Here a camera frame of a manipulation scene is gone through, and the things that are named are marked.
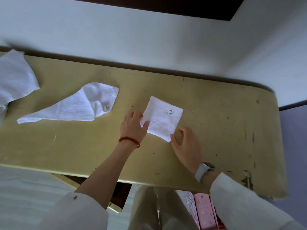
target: white sleeve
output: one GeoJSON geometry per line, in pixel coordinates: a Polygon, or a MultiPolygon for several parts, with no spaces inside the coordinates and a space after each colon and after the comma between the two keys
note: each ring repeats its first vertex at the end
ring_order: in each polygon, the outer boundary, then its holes
{"type": "Polygon", "coordinates": [[[36,229],[107,230],[108,212],[93,198],[68,193],[47,213],[36,229]]]}
{"type": "Polygon", "coordinates": [[[293,221],[291,216],[223,173],[213,182],[210,193],[228,230],[278,230],[293,221]]]}

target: pants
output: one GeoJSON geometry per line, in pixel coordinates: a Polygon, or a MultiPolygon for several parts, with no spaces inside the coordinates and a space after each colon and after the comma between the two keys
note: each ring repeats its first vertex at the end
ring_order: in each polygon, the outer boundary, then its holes
{"type": "Polygon", "coordinates": [[[135,194],[128,230],[199,229],[177,192],[141,186],[135,194]]]}

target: yellow table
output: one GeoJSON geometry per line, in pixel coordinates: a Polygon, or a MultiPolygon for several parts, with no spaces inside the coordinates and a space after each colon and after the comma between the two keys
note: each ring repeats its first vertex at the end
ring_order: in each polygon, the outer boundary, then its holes
{"type": "MultiPolygon", "coordinates": [[[[126,113],[144,111],[155,96],[184,109],[178,127],[193,129],[205,161],[238,182],[245,178],[244,170],[250,171],[258,194],[286,195],[278,105],[269,91],[42,57],[25,59],[40,89],[9,105],[0,125],[1,165],[87,177],[116,146],[126,113]],[[90,122],[17,123],[19,117],[49,107],[89,82],[119,88],[110,113],[90,122]]],[[[119,181],[208,192],[179,162],[171,144],[151,134],[128,159],[119,181]]]]}

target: bracelet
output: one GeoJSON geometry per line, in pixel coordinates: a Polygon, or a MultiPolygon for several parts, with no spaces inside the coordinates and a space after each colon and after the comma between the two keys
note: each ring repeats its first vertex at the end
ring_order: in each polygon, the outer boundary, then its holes
{"type": "Polygon", "coordinates": [[[128,140],[131,140],[131,141],[133,141],[133,142],[135,142],[136,144],[137,144],[137,147],[136,148],[139,148],[141,145],[140,145],[140,143],[136,140],[136,139],[133,139],[133,138],[131,138],[131,137],[129,137],[129,136],[124,136],[124,137],[122,137],[122,138],[120,138],[119,140],[118,140],[118,143],[120,143],[122,140],[124,140],[124,139],[128,139],[128,140]]]}

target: white towel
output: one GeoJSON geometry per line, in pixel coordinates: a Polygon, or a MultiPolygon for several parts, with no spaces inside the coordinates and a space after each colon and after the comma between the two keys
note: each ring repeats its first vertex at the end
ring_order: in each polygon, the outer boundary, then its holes
{"type": "Polygon", "coordinates": [[[39,89],[38,82],[23,52],[11,50],[0,57],[0,122],[7,104],[39,89]]]}
{"type": "Polygon", "coordinates": [[[110,112],[118,95],[118,88],[102,83],[88,83],[75,94],[35,113],[25,115],[18,123],[49,120],[93,121],[110,112]]]}
{"type": "Polygon", "coordinates": [[[151,96],[141,119],[141,126],[149,120],[147,132],[170,142],[170,135],[174,134],[182,112],[183,109],[151,96]]]}

